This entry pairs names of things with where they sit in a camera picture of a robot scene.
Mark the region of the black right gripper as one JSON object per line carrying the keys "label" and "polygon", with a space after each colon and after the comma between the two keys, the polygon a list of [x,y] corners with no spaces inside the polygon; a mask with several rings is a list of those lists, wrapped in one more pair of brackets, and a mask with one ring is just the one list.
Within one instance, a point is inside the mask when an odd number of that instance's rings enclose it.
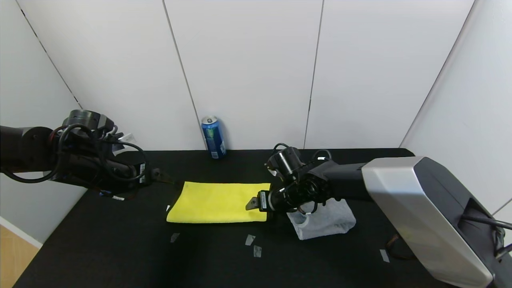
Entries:
{"label": "black right gripper", "polygon": [[261,212],[275,212],[274,205],[272,204],[271,197],[273,191],[261,190],[258,196],[252,197],[245,206],[245,210],[259,209]]}

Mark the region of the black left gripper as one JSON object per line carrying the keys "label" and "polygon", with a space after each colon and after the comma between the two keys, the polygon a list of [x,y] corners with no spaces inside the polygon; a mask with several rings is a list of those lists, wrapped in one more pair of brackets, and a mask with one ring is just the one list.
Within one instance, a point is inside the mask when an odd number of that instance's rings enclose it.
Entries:
{"label": "black left gripper", "polygon": [[175,188],[183,187],[182,180],[172,178],[160,168],[152,168],[150,173],[146,163],[127,164],[109,160],[108,168],[112,171],[108,180],[128,188],[148,186],[153,182],[170,184]]}

